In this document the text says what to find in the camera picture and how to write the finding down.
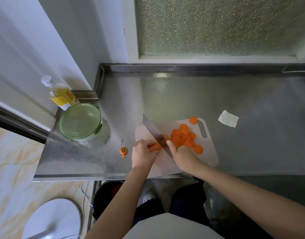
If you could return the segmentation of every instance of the cutting board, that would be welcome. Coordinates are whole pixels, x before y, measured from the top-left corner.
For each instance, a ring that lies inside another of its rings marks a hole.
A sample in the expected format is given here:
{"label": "cutting board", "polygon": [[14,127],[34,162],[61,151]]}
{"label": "cutting board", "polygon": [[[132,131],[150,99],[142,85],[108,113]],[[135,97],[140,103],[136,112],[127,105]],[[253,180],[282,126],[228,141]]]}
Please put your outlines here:
{"label": "cutting board", "polygon": [[[186,124],[189,127],[191,132],[194,132],[196,135],[196,139],[194,140],[195,144],[199,144],[203,148],[203,153],[197,155],[202,161],[208,163],[212,167],[215,167],[219,163],[218,155],[216,154],[213,142],[211,140],[211,136],[206,126],[206,122],[198,118],[198,121],[203,123],[203,126],[206,130],[207,138],[203,138],[201,135],[201,131],[198,124],[191,124],[189,119],[186,120],[177,120],[171,121],[167,123],[156,123],[154,124],[156,128],[162,133],[171,136],[171,132],[173,129],[180,129],[180,124]],[[148,131],[145,125],[140,125],[135,130],[136,141],[140,139],[148,140],[154,139],[152,134]],[[169,174],[177,174],[182,173],[183,171],[179,169],[174,160],[167,154],[164,149],[160,150],[160,153],[157,155],[157,158],[152,165],[152,168],[149,172],[148,178],[164,176]]]}

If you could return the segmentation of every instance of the dark pants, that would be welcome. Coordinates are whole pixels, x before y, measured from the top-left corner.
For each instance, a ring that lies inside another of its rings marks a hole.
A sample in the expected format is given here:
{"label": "dark pants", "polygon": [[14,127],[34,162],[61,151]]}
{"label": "dark pants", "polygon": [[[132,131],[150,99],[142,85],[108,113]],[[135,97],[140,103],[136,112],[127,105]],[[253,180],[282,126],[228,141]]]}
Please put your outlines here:
{"label": "dark pants", "polygon": [[[206,194],[203,186],[196,183],[178,189],[171,198],[169,213],[212,228],[204,211]],[[151,199],[136,209],[132,226],[139,221],[164,213],[160,199]]]}

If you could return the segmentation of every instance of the knife blade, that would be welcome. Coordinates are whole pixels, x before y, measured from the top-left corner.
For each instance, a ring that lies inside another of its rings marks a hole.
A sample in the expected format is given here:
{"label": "knife blade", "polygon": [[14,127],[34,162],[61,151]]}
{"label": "knife blade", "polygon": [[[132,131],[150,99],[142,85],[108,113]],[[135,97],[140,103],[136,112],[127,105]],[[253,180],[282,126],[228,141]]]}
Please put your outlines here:
{"label": "knife blade", "polygon": [[142,123],[157,140],[157,142],[162,146],[162,148],[167,152],[167,154],[171,158],[173,158],[170,148],[167,145],[167,139],[162,135],[158,128],[156,128],[155,125],[145,116],[145,114],[142,114]]}

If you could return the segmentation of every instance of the frosted glass window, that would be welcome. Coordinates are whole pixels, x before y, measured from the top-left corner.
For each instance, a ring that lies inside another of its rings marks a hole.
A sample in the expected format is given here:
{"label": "frosted glass window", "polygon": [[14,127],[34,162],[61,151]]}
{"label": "frosted glass window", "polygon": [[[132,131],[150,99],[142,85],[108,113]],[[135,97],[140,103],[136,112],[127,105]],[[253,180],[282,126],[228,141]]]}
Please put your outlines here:
{"label": "frosted glass window", "polygon": [[295,55],[305,0],[136,0],[140,55]]}

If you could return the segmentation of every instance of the stainless steel countertop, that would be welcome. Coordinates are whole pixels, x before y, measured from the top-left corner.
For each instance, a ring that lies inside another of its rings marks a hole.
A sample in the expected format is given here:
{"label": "stainless steel countertop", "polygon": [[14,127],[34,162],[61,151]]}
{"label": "stainless steel countertop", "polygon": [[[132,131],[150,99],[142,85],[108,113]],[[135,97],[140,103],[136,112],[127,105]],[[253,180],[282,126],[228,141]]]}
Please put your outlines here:
{"label": "stainless steel countertop", "polygon": [[[305,77],[108,73],[101,98],[90,102],[105,122],[98,139],[70,142],[57,120],[34,181],[125,179],[142,113],[154,123],[204,119],[217,168],[229,174],[305,175]],[[239,117],[236,128],[218,121],[223,110]],[[119,154],[122,139],[129,149],[125,159]]]}

